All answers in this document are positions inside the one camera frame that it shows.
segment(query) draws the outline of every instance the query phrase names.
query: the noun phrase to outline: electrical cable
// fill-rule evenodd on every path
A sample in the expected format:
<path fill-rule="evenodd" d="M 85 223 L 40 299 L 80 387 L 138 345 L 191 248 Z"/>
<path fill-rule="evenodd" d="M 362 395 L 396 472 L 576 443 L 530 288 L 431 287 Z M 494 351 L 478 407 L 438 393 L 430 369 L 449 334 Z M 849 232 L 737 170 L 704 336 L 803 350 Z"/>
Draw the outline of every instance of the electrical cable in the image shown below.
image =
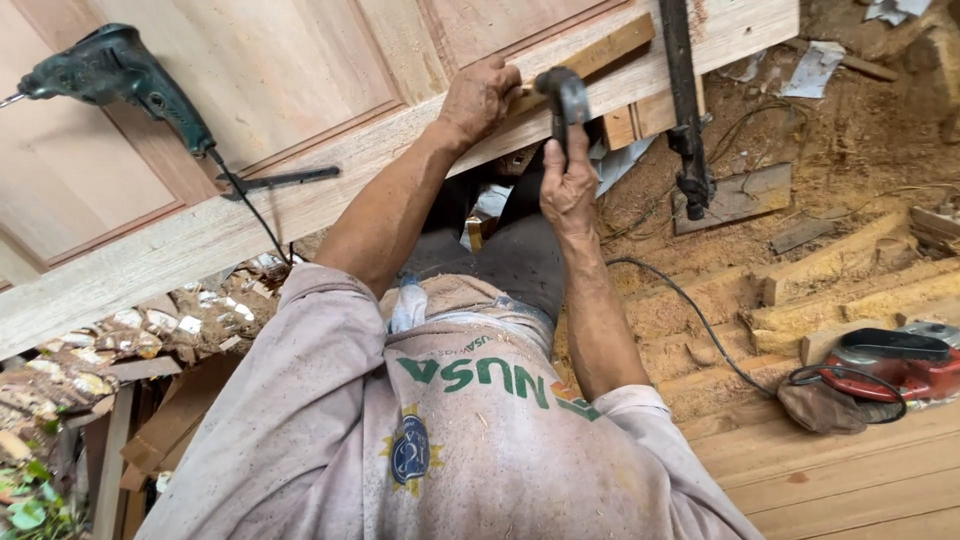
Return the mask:
<path fill-rule="evenodd" d="M 900 418 L 903 418 L 904 416 L 906 416 L 907 411 L 910 410 L 910 405 L 906 402 L 906 398 L 903 397 L 903 395 L 899 392 L 897 388 L 894 387 L 893 384 L 887 382 L 886 380 L 881 379 L 880 377 L 871 375 L 869 373 L 858 370 L 856 368 L 851 368 L 847 366 L 835 366 L 830 364 L 811 364 L 808 366 L 804 366 L 800 369 L 793 370 L 792 372 L 790 372 L 790 375 L 786 377 L 786 379 L 788 382 L 790 382 L 790 384 L 793 384 L 795 386 L 803 386 L 805 384 L 810 384 L 812 382 L 817 382 L 818 380 L 822 380 L 824 376 L 817 374 L 811 377 L 807 377 L 806 379 L 796 380 L 797 375 L 799 375 L 800 373 L 803 373 L 804 371 L 814 371 L 814 370 L 821 370 L 821 369 L 829 369 L 831 371 L 843 371 L 847 373 L 857 374 L 860 377 L 872 380 L 873 382 L 880 384 L 881 386 L 889 390 L 890 393 L 895 398 L 897 398 L 897 403 L 900 404 L 900 410 L 897 411 L 897 414 L 895 416 L 891 418 L 887 418 L 885 420 L 877 420 L 876 422 L 869 422 L 869 424 L 890 424 L 891 422 L 897 422 Z"/>
<path fill-rule="evenodd" d="M 706 328 L 707 333 L 710 334 L 710 339 L 713 340 L 713 344 L 717 346 L 717 350 L 720 351 L 720 354 L 723 355 L 723 358 L 727 361 L 727 363 L 730 364 L 730 366 L 733 368 L 736 374 L 739 375 L 743 380 L 748 382 L 750 385 L 755 387 L 757 390 L 759 390 L 764 396 L 768 398 L 777 397 L 777 394 L 775 392 L 772 392 L 767 388 L 765 388 L 762 384 L 754 380 L 752 377 L 747 375 L 746 372 L 740 369 L 740 366 L 736 365 L 736 362 L 733 361 L 733 358 L 731 358 L 730 355 L 727 354 L 727 350 L 723 348 L 723 344 L 720 343 L 720 340 L 717 338 L 717 334 L 713 332 L 713 327 L 707 321 L 707 317 L 700 310 L 700 307 L 697 306 L 697 303 L 694 302 L 693 299 L 690 298 L 689 295 L 687 295 L 686 292 L 684 292 L 684 290 L 681 289 L 679 285 L 677 285 L 673 280 L 671 280 L 669 276 L 662 273 L 660 270 L 654 268 L 650 264 L 647 264 L 642 260 L 632 258 L 632 257 L 612 258 L 607 261 L 607 266 L 610 266 L 611 264 L 616 264 L 618 262 L 630 262 L 631 264 L 635 264 L 642 268 L 646 268 L 647 270 L 660 276 L 660 278 L 664 280 L 668 285 L 670 285 L 673 288 L 673 290 L 677 291 L 677 293 L 680 294 L 680 296 L 684 297 L 684 300 L 686 300 L 690 304 L 690 306 L 693 307 L 693 310 L 697 312 L 697 315 L 700 317 L 701 322 L 704 323 L 704 328 Z"/>
<path fill-rule="evenodd" d="M 256 220 L 260 222 L 260 225 L 263 226 L 263 230 L 267 232 L 267 235 L 270 236 L 270 241 L 274 243 L 276 251 L 280 254 L 280 260 L 285 262 L 287 266 L 294 265 L 294 245 L 293 242 L 290 243 L 290 255 L 283 255 L 283 248 L 280 246 L 280 241 L 276 239 L 276 235 L 273 231 L 270 230 L 270 226 L 267 225 L 267 221 L 263 219 L 263 216 L 260 215 L 260 212 L 256 211 L 256 208 L 253 206 L 253 203 L 250 202 L 250 199 L 247 198 L 247 194 L 244 193 L 244 190 L 240 187 L 240 181 L 237 179 L 236 175 L 231 173 L 227 169 L 227 164 L 224 163 L 224 159 L 220 156 L 220 153 L 216 149 L 211 148 L 206 151 L 210 158 L 213 159 L 213 162 L 217 164 L 217 168 L 220 169 L 220 172 L 224 173 L 224 176 L 227 177 L 227 180 L 233 185 L 233 189 L 236 190 L 237 194 L 240 195 L 240 198 L 246 203 L 247 208 L 253 212 L 253 216 L 256 217 Z"/>
<path fill-rule="evenodd" d="M 690 296 L 689 296 L 688 294 L 686 294 L 686 292 L 685 292 L 682 288 L 680 288 L 679 285 L 677 285 L 673 280 L 671 280 L 669 276 L 667 276 L 666 274 L 662 273 L 660 270 L 654 268 L 652 265 L 650 265 L 650 264 L 648 264 L 648 263 L 646 263 L 646 262 L 643 262 L 642 260 L 639 260 L 639 259 L 637 259 L 637 258 L 632 258 L 632 257 L 612 258 L 612 259 L 610 259 L 610 260 L 607 261 L 607 266 L 610 266 L 610 265 L 612 265 L 612 264 L 616 264 L 616 263 L 618 263 L 618 262 L 630 262 L 631 264 L 635 264 L 636 266 L 639 266 L 639 267 L 641 267 L 641 268 L 646 268 L 647 270 L 653 272 L 653 273 L 656 274 L 658 277 L 660 277 L 662 280 L 664 280 L 668 285 L 670 285 L 670 287 L 673 288 L 673 290 L 677 291 L 677 293 L 680 294 L 680 296 L 682 296 L 682 297 L 684 298 L 684 300 L 686 300 L 686 301 L 690 304 L 691 307 L 693 307 L 693 310 L 697 312 L 697 316 L 700 317 L 700 321 L 704 324 L 704 328 L 707 329 L 707 333 L 710 335 L 710 339 L 713 340 L 713 344 L 716 345 L 717 350 L 720 351 L 720 354 L 721 354 L 721 355 L 723 356 L 723 358 L 727 361 L 727 363 L 730 364 L 731 368 L 733 368 L 733 370 L 736 372 L 736 374 L 739 375 L 744 381 L 746 381 L 747 383 L 749 383 L 750 385 L 752 385 L 753 387 L 755 387 L 757 390 L 759 390 L 759 391 L 760 391 L 764 396 L 766 396 L 767 398 L 774 399 L 774 398 L 777 397 L 777 393 L 776 393 L 776 392 L 773 392 L 773 391 L 771 391 L 771 390 L 768 390 L 766 387 L 764 387 L 762 384 L 760 384 L 759 382 L 757 382 L 755 379 L 753 379 L 752 377 L 750 377 L 749 375 L 747 375 L 746 372 L 744 372 L 742 369 L 740 369 L 739 366 L 736 365 L 736 362 L 733 361 L 733 358 L 731 358 L 731 356 L 730 356 L 729 354 L 727 354 L 727 350 L 723 348 L 723 344 L 720 343 L 720 339 L 718 339 L 716 333 L 713 332 L 713 327 L 712 327 L 712 326 L 710 325 L 710 323 L 707 321 L 707 317 L 706 317 L 706 316 L 704 315 L 704 313 L 700 310 L 700 307 L 697 306 L 697 303 L 694 302 L 693 299 L 690 298 Z M 865 372 L 860 371 L 860 370 L 858 370 L 858 369 L 851 368 L 851 367 L 847 367 L 847 366 L 835 366 L 835 365 L 829 365 L 829 364 L 814 364 L 814 365 L 808 365 L 808 366 L 804 366 L 804 367 L 802 367 L 802 368 L 799 368 L 799 369 L 796 369 L 796 370 L 792 371 L 792 372 L 790 373 L 790 375 L 787 376 L 787 381 L 789 381 L 790 384 L 794 384 L 794 385 L 796 385 L 796 386 L 803 386 L 804 384 L 811 384 L 812 382 L 816 382 L 816 381 L 818 381 L 818 380 L 822 380 L 822 379 L 823 379 L 823 376 L 820 375 L 820 374 L 817 374 L 817 375 L 814 375 L 814 376 L 812 376 L 812 377 L 808 377 L 808 378 L 802 379 L 802 380 L 796 380 L 796 377 L 797 377 L 800 373 L 803 373 L 803 372 L 806 372 L 806 371 L 814 371 L 814 370 L 821 370 L 821 369 L 830 369 L 830 370 L 834 370 L 834 371 L 843 371 L 843 372 L 847 372 L 847 373 L 857 374 L 857 375 L 859 375 L 859 376 L 861 376 L 861 377 L 864 377 L 864 378 L 866 378 L 866 379 L 872 380 L 872 381 L 874 381 L 874 382 L 882 385 L 884 388 L 886 388 L 887 390 L 889 390 L 890 393 L 891 393 L 895 398 L 897 398 L 897 403 L 900 404 L 900 410 L 897 412 L 897 414 L 896 414 L 895 416 L 893 416 L 893 417 L 891 417 L 891 418 L 887 418 L 887 419 L 885 419 L 885 420 L 879 420 L 879 421 L 876 421 L 876 422 L 871 422 L 871 424 L 890 424 L 891 422 L 897 422 L 900 418 L 903 418 L 904 416 L 906 416 L 906 413 L 907 413 L 907 411 L 908 411 L 909 408 L 910 408 L 909 404 L 906 402 L 906 399 L 905 399 L 905 398 L 903 397 L 903 395 L 898 391 L 898 389 L 895 388 L 892 384 L 890 384 L 890 383 L 887 382 L 886 380 L 880 379 L 879 377 L 876 377 L 876 376 L 871 375 L 871 374 L 869 374 L 869 373 L 865 373 Z"/>

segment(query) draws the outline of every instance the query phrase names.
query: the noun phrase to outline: hammer head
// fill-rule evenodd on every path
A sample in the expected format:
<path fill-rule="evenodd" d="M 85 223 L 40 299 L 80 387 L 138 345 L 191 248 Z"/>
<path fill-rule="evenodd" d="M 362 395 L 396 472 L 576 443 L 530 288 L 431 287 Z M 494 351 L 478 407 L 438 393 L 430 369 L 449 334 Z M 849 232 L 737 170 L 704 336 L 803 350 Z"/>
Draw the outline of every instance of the hammer head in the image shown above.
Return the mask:
<path fill-rule="evenodd" d="M 553 138 L 560 142 L 566 154 L 567 126 L 590 120 L 587 86 L 575 71 L 557 65 L 537 76 L 534 89 L 546 96 L 553 112 Z"/>

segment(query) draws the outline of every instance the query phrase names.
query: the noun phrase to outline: man's left hand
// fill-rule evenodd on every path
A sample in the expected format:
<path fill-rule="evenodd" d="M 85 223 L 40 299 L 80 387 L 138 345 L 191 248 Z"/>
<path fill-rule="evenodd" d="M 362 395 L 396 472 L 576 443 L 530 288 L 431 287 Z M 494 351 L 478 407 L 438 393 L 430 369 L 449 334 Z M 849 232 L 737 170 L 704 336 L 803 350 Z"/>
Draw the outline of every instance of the man's left hand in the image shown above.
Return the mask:
<path fill-rule="evenodd" d="M 510 102 L 523 94 L 520 70 L 493 55 L 457 73 L 446 93 L 438 122 L 454 128 L 470 146 L 503 122 Z"/>

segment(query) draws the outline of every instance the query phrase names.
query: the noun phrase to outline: wooden floor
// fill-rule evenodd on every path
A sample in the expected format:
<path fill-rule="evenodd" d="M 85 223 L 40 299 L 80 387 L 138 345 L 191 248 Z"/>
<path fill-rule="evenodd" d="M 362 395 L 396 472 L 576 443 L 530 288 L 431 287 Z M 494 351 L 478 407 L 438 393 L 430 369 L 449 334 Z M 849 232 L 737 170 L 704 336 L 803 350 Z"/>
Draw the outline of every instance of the wooden floor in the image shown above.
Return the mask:
<path fill-rule="evenodd" d="M 769 540 L 960 538 L 960 403 L 852 436 L 809 433 L 775 402 L 680 427 Z"/>

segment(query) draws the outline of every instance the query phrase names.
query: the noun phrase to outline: door panel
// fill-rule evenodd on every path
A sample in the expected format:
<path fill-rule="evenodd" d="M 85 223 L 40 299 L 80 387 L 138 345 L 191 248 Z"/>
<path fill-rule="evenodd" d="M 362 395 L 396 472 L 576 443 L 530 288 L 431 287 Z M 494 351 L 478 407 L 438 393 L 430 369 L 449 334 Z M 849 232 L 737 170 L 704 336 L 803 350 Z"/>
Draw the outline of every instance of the door panel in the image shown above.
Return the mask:
<path fill-rule="evenodd" d="M 53 51 L 0 0 L 0 82 Z M 104 114 L 69 99 L 0 111 L 0 226 L 42 260 L 176 203 Z"/>
<path fill-rule="evenodd" d="M 454 68 L 478 61 L 603 0 L 421 0 Z"/>
<path fill-rule="evenodd" d="M 396 99 L 351 0 L 90 0 L 136 26 L 242 169 Z"/>

